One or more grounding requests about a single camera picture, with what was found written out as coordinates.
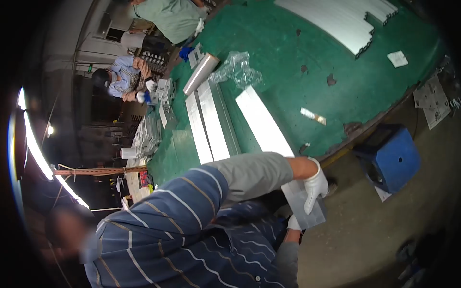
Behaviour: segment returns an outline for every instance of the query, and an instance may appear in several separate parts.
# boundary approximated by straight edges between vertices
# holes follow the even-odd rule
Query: green shirt
[[[206,13],[190,0],[146,0],[130,9],[133,18],[152,21],[173,44],[192,35]]]

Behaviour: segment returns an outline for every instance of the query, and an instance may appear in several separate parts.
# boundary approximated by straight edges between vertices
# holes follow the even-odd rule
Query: light blue shirt
[[[109,68],[117,76],[120,76],[122,80],[112,82],[109,85],[108,92],[110,95],[114,97],[119,97],[122,98],[122,95],[126,92],[131,92],[128,89],[130,88],[130,75],[126,74],[121,71],[121,69],[124,69],[130,74],[135,74],[139,75],[139,69],[133,68],[133,60],[134,56],[128,55],[128,56],[119,56],[117,59],[115,59],[114,64]]]

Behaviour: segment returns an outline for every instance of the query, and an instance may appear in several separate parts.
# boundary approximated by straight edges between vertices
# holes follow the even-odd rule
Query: green work table
[[[229,51],[248,51],[250,67],[263,76],[255,89],[293,151],[309,142],[304,154],[320,157],[346,140],[345,124],[367,123],[389,110],[408,87],[425,80],[443,56],[435,29],[391,2],[398,6],[398,14],[384,27],[370,20],[375,27],[372,43],[358,59],[327,33],[272,0],[234,1],[225,6],[195,44],[201,43],[203,52],[222,62]],[[409,64],[394,68],[387,54],[399,50]],[[172,107],[178,126],[162,132],[162,143],[148,163],[157,184],[200,165],[183,93],[191,74],[189,63],[184,62],[171,72],[177,81]],[[332,86],[326,81],[330,74],[337,80]],[[261,151],[235,102],[242,90],[232,80],[220,86],[242,153]],[[326,126],[303,117],[301,107],[324,116]]]

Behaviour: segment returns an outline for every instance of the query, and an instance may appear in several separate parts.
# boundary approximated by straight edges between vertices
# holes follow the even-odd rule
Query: gray sleeve
[[[218,169],[226,178],[228,202],[262,196],[293,180],[288,161],[274,152],[240,154],[206,165]]]
[[[296,242],[283,242],[275,256],[275,266],[285,288],[298,288],[298,250]]]

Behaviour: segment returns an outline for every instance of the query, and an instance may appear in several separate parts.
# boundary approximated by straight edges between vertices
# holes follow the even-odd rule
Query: paper sheet
[[[437,75],[427,80],[425,85],[413,93],[414,106],[422,108],[429,130],[440,123],[451,111]]]
[[[387,54],[387,58],[389,58],[389,60],[392,62],[392,64],[396,68],[408,65],[407,57],[403,55],[402,51],[389,53]]]

